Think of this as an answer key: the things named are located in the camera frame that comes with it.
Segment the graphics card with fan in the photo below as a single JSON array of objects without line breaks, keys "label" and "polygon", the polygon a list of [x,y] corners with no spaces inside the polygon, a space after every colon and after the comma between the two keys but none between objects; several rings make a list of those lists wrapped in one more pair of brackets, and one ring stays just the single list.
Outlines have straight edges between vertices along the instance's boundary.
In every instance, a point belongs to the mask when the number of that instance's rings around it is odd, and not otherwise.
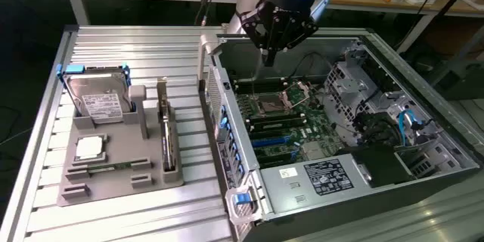
[{"label": "graphics card with fan", "polygon": [[171,172],[176,169],[176,136],[173,129],[173,117],[171,115],[171,104],[167,95],[167,77],[159,78],[156,83],[159,98],[159,123],[161,128],[161,153],[164,171]]}]

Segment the black expansion slot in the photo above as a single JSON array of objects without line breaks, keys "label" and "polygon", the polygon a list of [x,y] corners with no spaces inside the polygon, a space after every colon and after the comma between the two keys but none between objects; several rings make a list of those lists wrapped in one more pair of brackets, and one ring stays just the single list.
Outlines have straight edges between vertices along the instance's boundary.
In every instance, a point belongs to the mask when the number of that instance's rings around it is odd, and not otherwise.
[{"label": "black expansion slot", "polygon": [[271,130],[271,131],[259,131],[259,132],[249,133],[251,140],[280,138],[280,137],[289,137],[289,138],[300,139],[303,137],[303,134],[301,134],[300,130],[297,130],[297,129]]}]

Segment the blue expansion slot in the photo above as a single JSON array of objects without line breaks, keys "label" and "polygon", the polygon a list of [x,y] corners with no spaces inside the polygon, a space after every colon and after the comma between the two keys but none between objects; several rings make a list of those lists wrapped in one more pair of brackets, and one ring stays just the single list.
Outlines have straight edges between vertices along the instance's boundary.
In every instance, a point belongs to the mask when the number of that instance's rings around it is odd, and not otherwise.
[{"label": "blue expansion slot", "polygon": [[276,137],[276,138],[267,138],[267,139],[255,139],[251,141],[252,147],[268,147],[268,146],[276,146],[283,145],[291,140],[289,136],[284,137]]}]

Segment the metal socket cover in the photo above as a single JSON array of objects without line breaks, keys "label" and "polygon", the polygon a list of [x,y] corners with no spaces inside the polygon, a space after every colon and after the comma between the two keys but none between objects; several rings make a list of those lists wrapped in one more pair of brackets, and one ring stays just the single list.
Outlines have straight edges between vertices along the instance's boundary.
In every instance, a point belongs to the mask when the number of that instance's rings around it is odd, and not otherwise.
[{"label": "metal socket cover", "polygon": [[287,109],[293,109],[311,98],[311,90],[303,81],[296,81],[279,94]]}]

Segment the metal drive cage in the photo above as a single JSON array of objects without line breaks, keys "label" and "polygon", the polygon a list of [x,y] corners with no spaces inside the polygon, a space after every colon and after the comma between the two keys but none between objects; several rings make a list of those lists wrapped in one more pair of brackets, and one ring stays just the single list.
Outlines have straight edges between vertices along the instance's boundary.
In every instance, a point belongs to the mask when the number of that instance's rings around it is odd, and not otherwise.
[{"label": "metal drive cage", "polygon": [[376,84],[359,65],[345,61],[333,64],[324,81],[323,105],[329,122],[344,140],[355,136],[352,121],[360,113],[375,113],[375,101],[381,95]]}]

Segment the CPU socket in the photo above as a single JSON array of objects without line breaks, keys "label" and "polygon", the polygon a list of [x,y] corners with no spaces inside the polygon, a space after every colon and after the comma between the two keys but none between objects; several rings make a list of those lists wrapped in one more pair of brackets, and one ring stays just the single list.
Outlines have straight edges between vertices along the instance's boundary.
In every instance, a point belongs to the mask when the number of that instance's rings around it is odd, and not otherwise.
[{"label": "CPU socket", "polygon": [[261,114],[287,111],[284,102],[277,94],[260,95],[256,99],[256,104]]}]

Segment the installed RAM stick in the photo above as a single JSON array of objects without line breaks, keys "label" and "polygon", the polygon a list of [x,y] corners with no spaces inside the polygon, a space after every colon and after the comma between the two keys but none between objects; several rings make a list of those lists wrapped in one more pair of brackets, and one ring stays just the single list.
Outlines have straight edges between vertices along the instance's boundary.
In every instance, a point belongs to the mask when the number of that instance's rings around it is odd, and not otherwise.
[{"label": "installed RAM stick", "polygon": [[249,132],[261,132],[269,130],[280,130],[299,128],[307,123],[307,117],[303,113],[285,114],[280,116],[248,118],[245,127]]}]

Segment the green motherboard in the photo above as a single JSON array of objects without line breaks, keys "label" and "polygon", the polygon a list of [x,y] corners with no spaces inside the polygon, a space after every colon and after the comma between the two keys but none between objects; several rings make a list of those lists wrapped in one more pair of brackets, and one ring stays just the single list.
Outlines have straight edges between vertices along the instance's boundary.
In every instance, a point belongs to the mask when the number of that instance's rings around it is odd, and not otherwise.
[{"label": "green motherboard", "polygon": [[[311,98],[299,106],[293,107],[293,109],[287,109],[285,112],[261,114],[256,104],[257,97],[265,94],[279,95],[280,92],[299,80],[309,87]],[[324,111],[323,98],[325,92],[321,82],[307,80],[304,77],[287,77],[279,79],[269,78],[261,80],[240,79],[232,82],[232,86],[235,88],[235,98],[244,120],[244,125],[248,118],[299,113],[303,113],[307,117],[305,126],[291,128],[300,130],[303,134],[300,139],[291,138],[291,140],[283,145],[252,148],[263,169],[309,161],[307,160],[301,149],[301,145],[307,142],[319,142],[324,149],[325,158],[333,156],[339,149],[348,146],[335,130],[336,124],[329,122]]]}]

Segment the black slanted pole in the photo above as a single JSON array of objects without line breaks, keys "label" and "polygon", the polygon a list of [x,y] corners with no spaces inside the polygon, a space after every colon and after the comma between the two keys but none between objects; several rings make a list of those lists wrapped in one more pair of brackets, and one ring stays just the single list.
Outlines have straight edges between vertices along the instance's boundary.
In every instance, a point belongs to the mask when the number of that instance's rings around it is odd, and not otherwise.
[{"label": "black slanted pole", "polygon": [[424,33],[428,25],[445,15],[456,1],[457,0],[448,0],[437,13],[423,15],[421,18],[416,19],[404,38],[395,45],[395,50],[399,54],[404,53],[409,49],[412,44],[416,42],[419,36]]}]

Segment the silver chipset heatsink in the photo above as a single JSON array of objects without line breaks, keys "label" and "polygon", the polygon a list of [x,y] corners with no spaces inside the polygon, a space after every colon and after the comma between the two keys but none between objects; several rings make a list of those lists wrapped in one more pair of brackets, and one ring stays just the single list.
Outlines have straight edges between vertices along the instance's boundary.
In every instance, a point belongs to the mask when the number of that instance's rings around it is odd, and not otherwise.
[{"label": "silver chipset heatsink", "polygon": [[301,149],[307,160],[316,160],[325,157],[324,149],[316,141],[304,143]]}]

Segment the hard disk with blue rails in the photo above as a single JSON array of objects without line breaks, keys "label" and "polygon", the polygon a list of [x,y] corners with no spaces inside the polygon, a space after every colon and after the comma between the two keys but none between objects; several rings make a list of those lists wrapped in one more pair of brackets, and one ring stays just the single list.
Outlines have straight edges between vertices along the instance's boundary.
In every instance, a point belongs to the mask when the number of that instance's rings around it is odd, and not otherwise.
[{"label": "hard disk with blue rails", "polygon": [[76,114],[89,117],[95,124],[121,122],[123,115],[135,110],[128,98],[128,65],[57,65],[56,76],[72,99]]}]

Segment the black fan shroud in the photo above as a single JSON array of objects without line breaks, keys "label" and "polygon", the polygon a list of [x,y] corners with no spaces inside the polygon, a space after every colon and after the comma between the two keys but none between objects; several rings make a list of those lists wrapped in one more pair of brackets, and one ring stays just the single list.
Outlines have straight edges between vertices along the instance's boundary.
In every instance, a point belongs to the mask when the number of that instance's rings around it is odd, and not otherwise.
[{"label": "black fan shroud", "polygon": [[372,188],[415,180],[392,146],[373,143],[368,146],[345,147],[335,155],[351,154],[357,165],[363,165],[371,177]]}]

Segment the grey power supply unit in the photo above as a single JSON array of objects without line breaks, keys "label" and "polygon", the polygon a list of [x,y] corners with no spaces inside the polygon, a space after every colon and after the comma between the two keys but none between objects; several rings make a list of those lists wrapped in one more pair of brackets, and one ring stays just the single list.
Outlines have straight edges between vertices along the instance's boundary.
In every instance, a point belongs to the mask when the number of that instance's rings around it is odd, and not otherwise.
[{"label": "grey power supply unit", "polygon": [[263,169],[261,178],[277,215],[339,203],[372,191],[349,154]]}]

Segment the metal disk bay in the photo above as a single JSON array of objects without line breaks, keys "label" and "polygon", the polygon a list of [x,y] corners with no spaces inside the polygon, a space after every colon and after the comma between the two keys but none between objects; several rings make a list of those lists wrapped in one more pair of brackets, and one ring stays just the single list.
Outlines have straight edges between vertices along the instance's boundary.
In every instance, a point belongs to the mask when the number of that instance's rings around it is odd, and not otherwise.
[{"label": "metal disk bay", "polygon": [[413,146],[397,146],[396,153],[417,179],[479,167],[460,146],[443,138]]}]

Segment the silver CPU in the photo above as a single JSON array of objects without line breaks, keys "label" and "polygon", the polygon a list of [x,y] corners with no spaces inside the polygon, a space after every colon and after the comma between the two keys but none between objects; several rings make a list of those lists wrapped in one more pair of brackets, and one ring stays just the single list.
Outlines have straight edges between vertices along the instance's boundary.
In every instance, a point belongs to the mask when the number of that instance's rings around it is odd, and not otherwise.
[{"label": "silver CPU", "polygon": [[84,137],[77,140],[76,160],[96,158],[103,152],[103,138],[100,136]]}]

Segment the green RAM stick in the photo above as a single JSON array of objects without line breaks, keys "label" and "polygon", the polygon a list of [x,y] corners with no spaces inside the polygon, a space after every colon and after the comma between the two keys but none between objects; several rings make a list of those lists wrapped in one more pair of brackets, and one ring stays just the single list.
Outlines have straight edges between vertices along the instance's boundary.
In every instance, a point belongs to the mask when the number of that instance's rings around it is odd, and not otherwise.
[{"label": "green RAM stick", "polygon": [[88,173],[100,173],[100,172],[109,172],[117,171],[124,169],[131,169],[132,164],[129,162],[124,163],[113,163],[113,164],[103,164],[103,165],[89,165],[87,167]]}]

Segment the grey parts rack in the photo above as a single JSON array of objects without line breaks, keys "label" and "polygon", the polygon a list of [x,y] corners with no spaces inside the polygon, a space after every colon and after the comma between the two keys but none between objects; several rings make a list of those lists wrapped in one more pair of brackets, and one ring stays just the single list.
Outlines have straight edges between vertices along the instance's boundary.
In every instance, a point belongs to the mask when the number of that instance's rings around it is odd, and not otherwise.
[{"label": "grey parts rack", "polygon": [[[57,206],[77,205],[115,197],[145,193],[181,186],[181,155],[175,109],[171,106],[176,136],[176,169],[165,172],[161,153],[161,128],[159,102],[156,108],[139,108],[125,113],[123,121],[96,125],[89,117],[75,117],[63,174],[60,177]],[[84,137],[103,138],[103,152],[93,159],[76,160],[77,140]],[[88,173],[89,165],[129,162],[131,169]]]}]

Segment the open black PC case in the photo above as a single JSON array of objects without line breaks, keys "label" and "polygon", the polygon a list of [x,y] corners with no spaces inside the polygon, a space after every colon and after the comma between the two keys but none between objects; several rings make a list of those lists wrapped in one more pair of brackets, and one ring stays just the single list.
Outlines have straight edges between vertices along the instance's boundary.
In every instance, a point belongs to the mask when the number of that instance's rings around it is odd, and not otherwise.
[{"label": "open black PC case", "polygon": [[[376,33],[364,29],[319,31],[295,49],[279,53],[271,67],[264,66],[261,52],[247,36],[217,34],[217,37],[220,45],[215,52],[200,54],[207,64],[200,82],[200,99],[211,146],[221,164],[217,173],[224,195],[231,188],[243,185],[252,187],[263,215],[260,220],[241,225],[231,222],[237,242],[280,242],[389,211],[423,211],[436,201],[455,195],[457,188],[484,168],[484,135],[468,124]],[[267,197],[263,168],[252,149],[232,82],[240,79],[304,77],[321,82],[324,88],[333,64],[340,61],[359,65],[381,91],[375,101],[376,112],[360,113],[353,118],[356,133],[344,140],[347,147],[379,143],[396,150],[397,146],[413,146],[443,138],[460,146],[479,167],[371,187],[372,191],[364,196],[293,214],[277,215]],[[223,117],[228,117],[229,130],[220,127]],[[240,161],[233,159],[236,152],[229,152],[233,142]],[[245,170],[240,180],[236,178],[239,164]],[[357,169],[369,184],[371,177],[364,166],[357,165]]]}]

